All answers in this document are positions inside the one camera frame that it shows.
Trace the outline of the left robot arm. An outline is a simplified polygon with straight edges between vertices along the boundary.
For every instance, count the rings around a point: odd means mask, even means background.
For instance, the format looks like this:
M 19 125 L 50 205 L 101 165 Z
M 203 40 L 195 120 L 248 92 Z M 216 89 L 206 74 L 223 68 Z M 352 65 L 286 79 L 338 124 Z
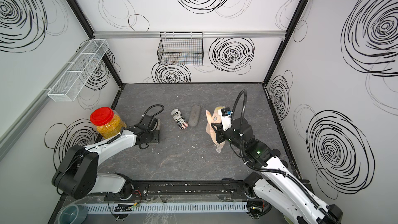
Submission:
M 128 200 L 134 191 L 131 179 L 120 173 L 100 173 L 98 166 L 125 149 L 134 146 L 144 149 L 143 144 L 148 147 L 149 144 L 159 141 L 159 120 L 144 115 L 138 124 L 122 128 L 111 138 L 86 147 L 71 147 L 51 182 L 57 191 L 62 191 L 76 200 L 99 193 L 110 193 L 121 200 Z

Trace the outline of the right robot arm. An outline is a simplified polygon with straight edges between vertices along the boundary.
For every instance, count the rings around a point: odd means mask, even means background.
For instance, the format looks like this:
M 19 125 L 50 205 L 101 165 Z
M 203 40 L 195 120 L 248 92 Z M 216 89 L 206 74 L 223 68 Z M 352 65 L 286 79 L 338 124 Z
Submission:
M 249 195 L 279 210 L 294 224 L 339 224 L 343 213 L 312 194 L 282 163 L 277 153 L 256 139 L 246 119 L 210 117 L 210 134 L 217 143 L 237 147 L 244 164 L 253 170 L 247 178 Z

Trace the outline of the grey rectangular eyeglass case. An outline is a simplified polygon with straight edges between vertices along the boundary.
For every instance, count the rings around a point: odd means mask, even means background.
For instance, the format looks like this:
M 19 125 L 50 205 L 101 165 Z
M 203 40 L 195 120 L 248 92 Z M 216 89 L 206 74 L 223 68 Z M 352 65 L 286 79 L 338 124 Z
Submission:
M 161 120 L 160 119 L 158 119 L 158 121 L 157 121 L 157 124 L 156 124 L 156 127 L 155 127 L 155 131 L 160 131 L 160 129 L 161 129 Z

